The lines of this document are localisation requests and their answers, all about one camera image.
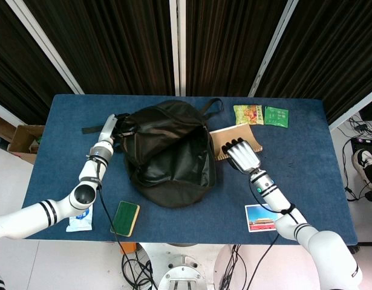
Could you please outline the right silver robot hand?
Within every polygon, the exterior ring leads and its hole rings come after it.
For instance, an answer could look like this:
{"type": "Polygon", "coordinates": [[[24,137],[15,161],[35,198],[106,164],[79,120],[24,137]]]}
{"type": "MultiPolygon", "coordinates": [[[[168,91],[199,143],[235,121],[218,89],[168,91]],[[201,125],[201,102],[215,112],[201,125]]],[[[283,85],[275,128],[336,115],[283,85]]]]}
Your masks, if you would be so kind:
{"type": "Polygon", "coordinates": [[[260,168],[261,161],[250,144],[242,139],[233,139],[221,147],[232,164],[243,174],[251,174],[260,168]]]}

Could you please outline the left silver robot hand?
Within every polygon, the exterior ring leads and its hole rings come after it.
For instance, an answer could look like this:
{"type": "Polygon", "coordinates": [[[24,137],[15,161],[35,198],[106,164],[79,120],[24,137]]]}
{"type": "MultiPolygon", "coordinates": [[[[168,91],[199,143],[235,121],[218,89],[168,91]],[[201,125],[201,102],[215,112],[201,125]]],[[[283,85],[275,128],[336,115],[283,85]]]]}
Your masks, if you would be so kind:
{"type": "Polygon", "coordinates": [[[111,114],[107,118],[102,130],[100,131],[98,142],[106,141],[113,146],[121,138],[133,135],[133,129],[122,129],[122,124],[128,116],[128,113],[122,113],[118,115],[111,114]]]}

